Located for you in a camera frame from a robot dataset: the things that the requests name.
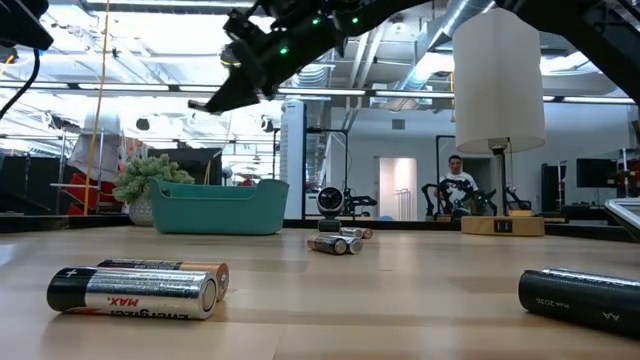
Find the teal basket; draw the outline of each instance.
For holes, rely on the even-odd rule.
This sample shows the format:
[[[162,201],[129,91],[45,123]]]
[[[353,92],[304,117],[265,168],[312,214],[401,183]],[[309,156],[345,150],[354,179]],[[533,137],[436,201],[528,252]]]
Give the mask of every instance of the teal basket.
[[[269,235],[282,229],[289,184],[185,185],[151,179],[153,225],[161,233]]]

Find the table surface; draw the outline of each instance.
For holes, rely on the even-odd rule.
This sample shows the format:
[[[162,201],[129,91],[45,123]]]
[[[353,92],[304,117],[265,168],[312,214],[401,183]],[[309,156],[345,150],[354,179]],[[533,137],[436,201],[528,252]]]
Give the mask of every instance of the table surface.
[[[121,227],[0,236],[7,360],[640,359],[633,340],[527,314],[525,269],[637,277],[640,246],[560,237],[377,231],[358,256],[309,251],[310,230],[269,237]],[[225,261],[207,321],[60,315],[45,292],[64,266],[104,258]]]

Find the plant pot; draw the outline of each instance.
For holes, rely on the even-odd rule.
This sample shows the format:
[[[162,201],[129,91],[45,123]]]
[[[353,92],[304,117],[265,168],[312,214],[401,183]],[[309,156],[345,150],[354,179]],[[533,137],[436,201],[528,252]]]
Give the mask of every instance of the plant pot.
[[[140,196],[129,204],[129,218],[138,226],[153,226],[151,199]]]

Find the man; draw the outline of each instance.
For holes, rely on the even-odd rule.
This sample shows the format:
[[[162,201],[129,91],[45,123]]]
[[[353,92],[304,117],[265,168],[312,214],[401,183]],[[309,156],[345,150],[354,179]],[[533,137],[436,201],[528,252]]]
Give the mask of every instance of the man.
[[[478,191],[478,185],[476,185],[475,180],[473,180],[473,176],[467,174],[462,171],[462,159],[458,155],[451,155],[449,157],[449,173],[445,176],[440,177],[439,182],[442,182],[445,179],[456,180],[456,181],[468,181],[469,186],[473,189],[473,191]],[[456,184],[449,183],[446,186],[446,191],[449,193],[449,201],[452,204],[455,204],[456,200],[462,200],[466,193],[459,189]],[[435,191],[436,197],[439,198],[438,190]]]

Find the black robotic arm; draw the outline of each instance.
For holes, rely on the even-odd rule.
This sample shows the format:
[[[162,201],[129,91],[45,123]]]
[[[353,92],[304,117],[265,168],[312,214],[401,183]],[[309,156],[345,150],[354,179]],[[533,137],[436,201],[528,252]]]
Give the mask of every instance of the black robotic arm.
[[[374,29],[393,14],[431,0],[257,0],[242,13],[233,10],[224,25],[230,50],[241,64],[207,103],[189,107],[220,113],[272,99],[278,86],[335,48],[341,56],[349,36]],[[615,4],[640,22],[625,0],[496,0],[534,28],[564,36],[636,103],[640,103],[640,33]],[[249,21],[262,7],[276,21],[264,33]]]

